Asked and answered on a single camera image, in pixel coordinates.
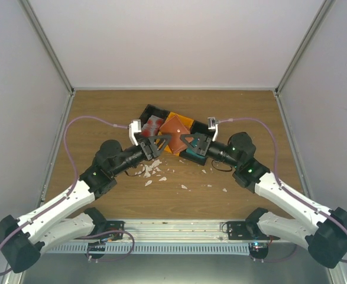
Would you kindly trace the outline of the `brown leather card holder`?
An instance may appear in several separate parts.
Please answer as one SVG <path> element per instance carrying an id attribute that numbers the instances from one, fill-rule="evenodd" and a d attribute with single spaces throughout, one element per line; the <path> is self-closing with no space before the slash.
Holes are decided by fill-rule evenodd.
<path id="1" fill-rule="evenodd" d="M 180 137 L 182 134 L 190 134 L 190 131 L 184 126 L 177 115 L 167 119 L 160 127 L 160 132 L 165 135 L 171 135 L 168 147 L 172 154 L 179 154 L 187 149 L 187 144 L 184 143 Z"/>

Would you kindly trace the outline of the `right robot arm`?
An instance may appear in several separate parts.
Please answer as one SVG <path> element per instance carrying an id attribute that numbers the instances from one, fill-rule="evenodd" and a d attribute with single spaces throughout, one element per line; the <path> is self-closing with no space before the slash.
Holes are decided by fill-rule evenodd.
<path id="1" fill-rule="evenodd" d="M 304 249 L 324 267 L 333 269 L 347 253 L 347 211 L 330 209 L 302 195 L 255 157 L 256 147 L 245 133 L 232 135 L 226 144 L 205 134 L 182 134 L 181 141 L 198 155 L 234 169 L 242 188 L 276 204 L 291 217 L 279 217 L 258 208 L 247 218 L 246 233 L 254 240 L 271 235 Z"/>

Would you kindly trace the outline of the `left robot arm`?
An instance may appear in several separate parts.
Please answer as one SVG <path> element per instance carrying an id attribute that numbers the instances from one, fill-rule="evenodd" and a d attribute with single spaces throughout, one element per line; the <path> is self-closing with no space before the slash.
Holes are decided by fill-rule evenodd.
<path id="1" fill-rule="evenodd" d="M 144 161 L 160 156 L 171 135 L 144 137 L 136 145 L 122 149 L 120 142 L 106 140 L 96 152 L 93 162 L 73 184 L 39 208 L 14 218 L 0 221 L 0 253 L 9 270 L 20 273 L 33 266 L 49 248 L 74 238 L 104 236 L 104 217 L 96 210 L 65 218 L 109 192 L 116 177 Z"/>

